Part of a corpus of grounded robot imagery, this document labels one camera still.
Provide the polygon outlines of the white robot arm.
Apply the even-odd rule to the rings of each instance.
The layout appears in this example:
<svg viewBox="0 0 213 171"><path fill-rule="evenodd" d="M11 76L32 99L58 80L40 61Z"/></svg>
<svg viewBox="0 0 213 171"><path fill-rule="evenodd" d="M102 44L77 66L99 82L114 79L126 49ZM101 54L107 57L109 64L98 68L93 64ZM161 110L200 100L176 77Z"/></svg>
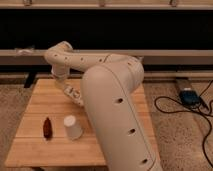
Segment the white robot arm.
<svg viewBox="0 0 213 171"><path fill-rule="evenodd" d="M44 58L62 91L85 109L109 171L163 171L131 98L144 78L140 60L74 52L66 41Z"/></svg>

